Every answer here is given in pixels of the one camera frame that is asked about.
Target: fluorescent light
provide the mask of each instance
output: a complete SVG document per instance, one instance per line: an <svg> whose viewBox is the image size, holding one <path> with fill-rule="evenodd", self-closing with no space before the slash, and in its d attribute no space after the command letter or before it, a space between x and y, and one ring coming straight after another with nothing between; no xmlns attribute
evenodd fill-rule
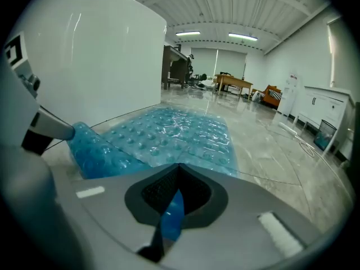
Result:
<svg viewBox="0 0 360 270"><path fill-rule="evenodd" d="M258 40L256 37L240 35L240 34L233 34L233 33L229 33L229 37L243 38L243 39L247 39L247 40L251 40L251 41Z"/></svg>
<svg viewBox="0 0 360 270"><path fill-rule="evenodd" d="M330 54L332 54L332 36L331 36L331 30L330 26L327 26L327 35L328 35L328 44L330 46Z"/></svg>
<svg viewBox="0 0 360 270"><path fill-rule="evenodd" d="M214 68L214 75L213 75L213 77L215 77L216 63L218 62L218 54L219 54L219 49L217 49L217 51L216 51L215 68Z"/></svg>
<svg viewBox="0 0 360 270"><path fill-rule="evenodd" d="M180 33L176 33L176 36L196 35L196 34L200 34L200 32L199 32L199 31L192 31L192 32L180 32Z"/></svg>

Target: cabinet door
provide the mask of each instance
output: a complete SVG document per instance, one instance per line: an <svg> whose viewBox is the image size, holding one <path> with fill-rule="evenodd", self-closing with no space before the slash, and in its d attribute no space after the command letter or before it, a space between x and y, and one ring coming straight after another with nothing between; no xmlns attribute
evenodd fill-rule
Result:
<svg viewBox="0 0 360 270"><path fill-rule="evenodd" d="M313 93L306 93L305 101L303 101L301 111L306 117L311 118L314 112L315 95Z"/></svg>
<svg viewBox="0 0 360 270"><path fill-rule="evenodd" d="M312 120L317 124L318 127L320 126L322 119L326 120L325 112L327 110L328 104L329 104L329 98L321 95L315 95Z"/></svg>
<svg viewBox="0 0 360 270"><path fill-rule="evenodd" d="M328 121L335 128L338 128L340 126L345 107L345 102L329 98L324 120Z"/></svg>

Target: orange chair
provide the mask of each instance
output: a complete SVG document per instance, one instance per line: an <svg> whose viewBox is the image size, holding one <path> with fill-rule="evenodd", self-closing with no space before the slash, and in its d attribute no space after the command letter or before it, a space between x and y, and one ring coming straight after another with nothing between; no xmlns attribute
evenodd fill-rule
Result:
<svg viewBox="0 0 360 270"><path fill-rule="evenodd" d="M273 90L277 93L281 93L281 90L277 89L276 86L271 86L271 85L268 85L268 87L266 87L266 89L264 91L259 90L259 92L261 92L262 94L265 94L262 101L274 106L277 109L280 104L280 100L276 100L274 97L271 97L269 94L269 90Z"/></svg>

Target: black sticker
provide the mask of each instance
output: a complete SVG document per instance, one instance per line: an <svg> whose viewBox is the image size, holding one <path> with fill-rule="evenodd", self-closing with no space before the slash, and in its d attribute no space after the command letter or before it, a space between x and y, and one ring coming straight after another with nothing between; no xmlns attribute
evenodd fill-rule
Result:
<svg viewBox="0 0 360 270"><path fill-rule="evenodd" d="M8 51L6 51L6 57L10 60L12 60L10 62L11 66L14 66L14 64L16 64L17 62L19 62L21 59L23 59L23 54L21 52L21 42L20 42L20 35L16 36L13 40L11 40L9 43L7 43L5 45L5 49L8 49ZM16 57L11 57L11 48L15 47L15 55Z"/></svg>

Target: blue bubble wrap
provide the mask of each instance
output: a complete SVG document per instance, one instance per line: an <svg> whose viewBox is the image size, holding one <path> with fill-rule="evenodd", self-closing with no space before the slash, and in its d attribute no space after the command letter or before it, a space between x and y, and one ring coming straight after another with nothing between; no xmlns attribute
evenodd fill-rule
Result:
<svg viewBox="0 0 360 270"><path fill-rule="evenodd" d="M85 179L118 176L149 169L149 165L119 151L84 123L76 123L67 144Z"/></svg>
<svg viewBox="0 0 360 270"><path fill-rule="evenodd" d="M156 167L190 163L236 176L236 155L225 121L216 116L161 107L104 133L109 143Z"/></svg>

